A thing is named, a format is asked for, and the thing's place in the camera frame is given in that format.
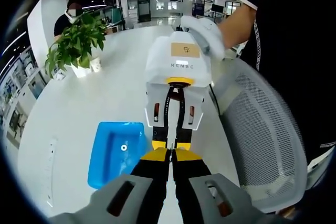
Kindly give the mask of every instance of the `white table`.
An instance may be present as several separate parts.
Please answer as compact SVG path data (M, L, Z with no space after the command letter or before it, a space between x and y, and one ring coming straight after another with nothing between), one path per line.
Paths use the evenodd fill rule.
M62 81L51 80L44 88L23 132L18 172L23 188L46 215L75 212L88 204L94 192L87 183L88 169L99 122L142 122L150 144L152 128L147 127L144 113L143 73L155 38L172 32L171 26L155 26L108 35L102 71L82 79L69 72ZM222 173L239 185L232 154L209 95L204 105L203 119L198 131L193 132L192 150L203 156L212 173ZM169 142L175 138L178 107L178 102L171 101L169 124L173 126ZM51 179L51 208L46 204L41 184L53 137L58 142Z

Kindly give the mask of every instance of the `mesh office chair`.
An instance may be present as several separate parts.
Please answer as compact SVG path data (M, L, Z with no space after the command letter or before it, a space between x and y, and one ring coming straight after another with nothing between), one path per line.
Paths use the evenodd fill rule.
M281 96L252 67L231 61L214 88L241 188L253 205L273 212L305 192L307 161L301 136Z

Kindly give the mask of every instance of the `green leaves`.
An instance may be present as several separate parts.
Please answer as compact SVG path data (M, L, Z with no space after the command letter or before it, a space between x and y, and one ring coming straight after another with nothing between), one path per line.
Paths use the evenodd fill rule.
M90 59L89 59L89 57L87 55L80 57L79 58L79 64L83 68L89 68L90 67Z
M49 76L55 67L66 70L65 65L90 67L91 47L104 49L105 24L97 17L84 13L61 37L49 48L45 62Z

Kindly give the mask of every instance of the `wire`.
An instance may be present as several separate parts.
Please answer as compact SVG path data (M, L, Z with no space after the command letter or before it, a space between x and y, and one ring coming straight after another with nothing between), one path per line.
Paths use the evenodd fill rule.
M216 97L216 95L215 95L215 92L214 92L214 90L213 90L211 84L209 84L209 86L210 86L210 89L211 89L212 96L214 97L215 102L216 102L216 106L217 106L217 110L218 110L218 116L220 116L220 109L219 109L219 105L218 105L217 97Z

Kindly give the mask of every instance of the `blue plastic container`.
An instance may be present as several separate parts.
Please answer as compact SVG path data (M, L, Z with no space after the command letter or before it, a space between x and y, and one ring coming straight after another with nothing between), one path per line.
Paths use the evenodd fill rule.
M145 154L146 145L142 123L99 123L91 153L89 186L100 189L120 174L130 174Z

